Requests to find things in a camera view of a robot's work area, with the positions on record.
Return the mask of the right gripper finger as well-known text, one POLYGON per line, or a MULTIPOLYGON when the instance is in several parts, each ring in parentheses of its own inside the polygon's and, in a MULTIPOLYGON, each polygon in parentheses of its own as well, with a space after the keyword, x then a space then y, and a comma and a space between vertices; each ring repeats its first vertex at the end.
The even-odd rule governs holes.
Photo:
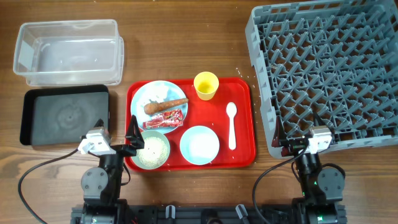
POLYGON ((313 125, 326 126, 326 123, 321 119, 321 117, 316 112, 313 112, 313 125))
POLYGON ((286 134, 282 124, 281 117, 278 116, 275 124, 275 133, 271 142, 272 147, 285 147, 286 146, 286 134))

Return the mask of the green bowl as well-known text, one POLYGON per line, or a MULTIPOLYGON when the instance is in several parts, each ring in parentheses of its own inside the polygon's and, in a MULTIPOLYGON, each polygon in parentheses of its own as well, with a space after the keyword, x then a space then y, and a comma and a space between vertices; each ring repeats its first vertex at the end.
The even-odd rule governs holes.
MULTIPOLYGON (((143 137, 143 139, 145 140, 146 138, 149 138, 149 137, 158 137, 158 138, 161 138, 165 143, 166 143, 166 145, 168 146, 168 148, 169 148, 169 155, 170 155, 170 143, 169 143, 169 140, 165 137, 165 135, 164 134, 162 134, 162 133, 160 133, 160 132, 158 132, 158 131, 153 131, 153 130, 148 130, 148 131, 144 131, 144 132, 142 132, 142 137, 143 137)), ((131 157, 131 159, 132 159, 132 161, 133 161, 133 163, 138 167, 138 168, 141 168, 141 169, 144 169, 144 170, 154 170, 154 169, 145 169, 145 168, 143 168, 142 166, 141 166, 141 163, 138 161, 138 159, 137 159, 137 154, 136 154, 136 156, 134 156, 134 157, 131 157)))

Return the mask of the orange carrot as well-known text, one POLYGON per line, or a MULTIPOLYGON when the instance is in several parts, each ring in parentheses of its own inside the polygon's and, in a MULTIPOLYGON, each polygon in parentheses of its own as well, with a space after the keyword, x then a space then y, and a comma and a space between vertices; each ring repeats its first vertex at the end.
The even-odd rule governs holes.
POLYGON ((152 115, 173 108, 175 106, 180 106, 188 102, 189 102, 188 98, 182 98, 178 100, 165 101, 161 103, 149 103, 144 106, 144 112, 145 114, 152 115))

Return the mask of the light blue plate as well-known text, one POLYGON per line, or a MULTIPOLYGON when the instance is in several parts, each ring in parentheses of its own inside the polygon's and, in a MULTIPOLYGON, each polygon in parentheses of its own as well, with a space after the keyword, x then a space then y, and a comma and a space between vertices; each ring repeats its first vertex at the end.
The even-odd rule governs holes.
POLYGON ((188 111, 188 99, 176 84, 168 81, 146 83, 132 95, 130 112, 143 130, 154 129, 167 134, 183 126, 188 111), (153 114, 145 112, 145 106, 161 104, 160 110, 153 114))

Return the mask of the red snack wrapper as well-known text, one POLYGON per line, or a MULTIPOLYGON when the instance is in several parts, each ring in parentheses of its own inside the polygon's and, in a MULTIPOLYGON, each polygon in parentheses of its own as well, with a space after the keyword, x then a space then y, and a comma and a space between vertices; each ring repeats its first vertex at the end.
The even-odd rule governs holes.
POLYGON ((181 109, 166 111, 153 116, 142 125, 144 129, 179 127, 183 125, 183 113, 181 109))

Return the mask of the white tissue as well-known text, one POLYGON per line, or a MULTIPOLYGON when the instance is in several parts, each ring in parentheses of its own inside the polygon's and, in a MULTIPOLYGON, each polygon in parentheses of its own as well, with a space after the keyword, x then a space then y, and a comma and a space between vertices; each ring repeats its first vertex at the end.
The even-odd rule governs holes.
POLYGON ((169 88, 165 85, 155 86, 153 92, 150 94, 149 100, 151 103, 162 103, 168 95, 169 88))

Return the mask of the white plastic spoon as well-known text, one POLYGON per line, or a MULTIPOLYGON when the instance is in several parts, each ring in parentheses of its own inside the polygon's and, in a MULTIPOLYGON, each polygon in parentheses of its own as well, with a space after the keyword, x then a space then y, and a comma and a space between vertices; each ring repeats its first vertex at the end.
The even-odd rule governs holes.
POLYGON ((234 129, 234 118, 237 114, 237 107, 233 102, 229 102, 226 106, 226 114, 229 118, 229 134, 228 134, 228 146, 231 150, 236 149, 236 134, 234 129))

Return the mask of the light blue bowl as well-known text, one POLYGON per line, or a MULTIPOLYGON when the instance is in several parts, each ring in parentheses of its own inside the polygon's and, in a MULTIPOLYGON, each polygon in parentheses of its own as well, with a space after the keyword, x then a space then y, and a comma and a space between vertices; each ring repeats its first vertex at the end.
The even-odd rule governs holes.
POLYGON ((218 155, 220 141, 216 133, 206 126, 194 126, 186 130, 180 139, 183 158, 197 166, 211 163, 218 155))

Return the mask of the yellow plastic cup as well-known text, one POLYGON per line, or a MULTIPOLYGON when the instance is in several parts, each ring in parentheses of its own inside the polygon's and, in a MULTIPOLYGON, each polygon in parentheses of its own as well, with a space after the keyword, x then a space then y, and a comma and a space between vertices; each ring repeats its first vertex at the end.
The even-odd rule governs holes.
POLYGON ((208 101, 214 97, 219 84, 218 77, 211 72, 201 72, 193 81, 193 86, 198 97, 204 101, 208 101))

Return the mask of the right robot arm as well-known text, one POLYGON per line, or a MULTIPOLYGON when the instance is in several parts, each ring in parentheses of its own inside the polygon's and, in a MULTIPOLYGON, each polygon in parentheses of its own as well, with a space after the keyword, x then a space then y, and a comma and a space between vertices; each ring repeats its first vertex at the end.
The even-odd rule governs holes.
POLYGON ((309 133, 288 139, 281 118, 277 118, 273 147, 281 147, 281 156, 294 157, 295 176, 302 189, 302 197, 292 200, 291 206, 280 211, 276 223, 344 224, 346 210, 340 202, 345 187, 345 171, 338 165, 320 162, 319 152, 329 148, 332 131, 316 113, 309 133))

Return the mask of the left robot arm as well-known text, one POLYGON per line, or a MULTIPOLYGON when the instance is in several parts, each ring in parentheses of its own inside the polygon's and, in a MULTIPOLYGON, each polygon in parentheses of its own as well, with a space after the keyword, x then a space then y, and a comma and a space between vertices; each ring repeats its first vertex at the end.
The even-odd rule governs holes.
POLYGON ((74 209, 72 223, 137 223, 134 212, 125 199, 120 199, 124 185, 122 174, 127 167, 126 157, 133 157, 144 148, 144 140, 137 119, 131 116, 125 138, 128 144, 111 145, 111 135, 99 119, 94 128, 81 137, 78 150, 82 154, 92 154, 99 158, 99 165, 88 169, 81 178, 83 208, 74 209))

